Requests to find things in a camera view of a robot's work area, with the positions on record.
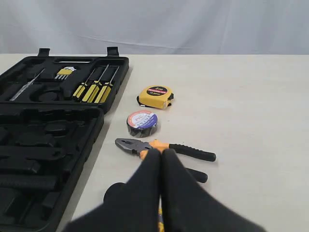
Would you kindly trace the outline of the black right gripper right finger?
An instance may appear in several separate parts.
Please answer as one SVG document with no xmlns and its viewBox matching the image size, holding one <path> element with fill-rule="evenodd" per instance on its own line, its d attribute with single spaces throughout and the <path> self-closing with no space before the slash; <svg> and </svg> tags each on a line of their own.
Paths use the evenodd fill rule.
<svg viewBox="0 0 309 232">
<path fill-rule="evenodd" d="M 263 232 L 224 206 L 188 173 L 172 149 L 161 156 L 162 209 L 167 232 Z"/>
</svg>

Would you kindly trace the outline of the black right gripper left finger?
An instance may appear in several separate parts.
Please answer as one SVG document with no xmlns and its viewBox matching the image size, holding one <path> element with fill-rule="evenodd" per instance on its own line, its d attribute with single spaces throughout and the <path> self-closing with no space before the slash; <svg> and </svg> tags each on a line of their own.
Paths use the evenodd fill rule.
<svg viewBox="0 0 309 232">
<path fill-rule="evenodd" d="M 145 159 L 118 193 L 82 217 L 70 222 L 66 232 L 157 232 L 160 196 L 160 152 Z"/>
</svg>

